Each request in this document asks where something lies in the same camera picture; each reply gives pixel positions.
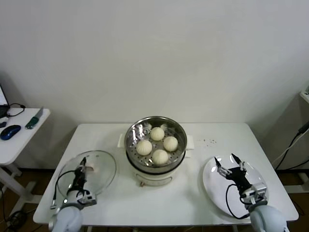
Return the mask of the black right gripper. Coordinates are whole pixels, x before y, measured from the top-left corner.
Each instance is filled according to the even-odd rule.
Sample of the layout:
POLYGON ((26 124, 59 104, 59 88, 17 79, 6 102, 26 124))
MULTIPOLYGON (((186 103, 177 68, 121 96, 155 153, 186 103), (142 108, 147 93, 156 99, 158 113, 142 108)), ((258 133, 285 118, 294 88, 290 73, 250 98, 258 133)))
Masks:
POLYGON ((246 191, 247 189, 251 188, 252 184, 247 180, 245 176, 247 171, 244 167, 244 162, 233 153, 231 155, 235 162, 239 165, 239 167, 226 169, 220 164, 219 160, 214 157, 217 172, 220 176, 226 178, 227 180, 233 181, 237 186, 238 191, 246 191))

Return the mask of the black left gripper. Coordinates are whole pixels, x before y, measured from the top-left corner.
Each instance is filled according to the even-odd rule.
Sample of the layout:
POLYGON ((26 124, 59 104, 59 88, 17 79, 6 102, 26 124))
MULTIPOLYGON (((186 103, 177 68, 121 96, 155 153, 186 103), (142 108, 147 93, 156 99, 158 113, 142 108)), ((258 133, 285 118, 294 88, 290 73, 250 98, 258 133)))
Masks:
POLYGON ((84 189, 84 184, 86 182, 86 175, 85 175, 85 171, 86 171, 86 157, 84 157, 79 165, 79 168, 77 168, 74 171, 74 180, 73 180, 73 184, 72 184, 72 189, 73 190, 82 190, 84 189))

